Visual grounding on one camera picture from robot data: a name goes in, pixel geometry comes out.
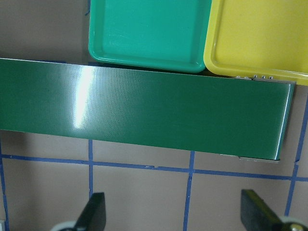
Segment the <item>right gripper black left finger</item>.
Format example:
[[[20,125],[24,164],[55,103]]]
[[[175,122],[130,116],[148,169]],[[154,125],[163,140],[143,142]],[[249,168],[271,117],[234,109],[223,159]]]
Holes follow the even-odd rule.
[[[93,193],[75,223],[76,231],[103,231],[106,226],[105,196]]]

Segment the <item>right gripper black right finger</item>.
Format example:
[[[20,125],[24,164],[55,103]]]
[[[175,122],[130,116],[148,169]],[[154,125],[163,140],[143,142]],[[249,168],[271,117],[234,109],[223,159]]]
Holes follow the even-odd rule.
[[[241,222],[247,231],[281,231],[284,223],[254,190],[241,190]]]

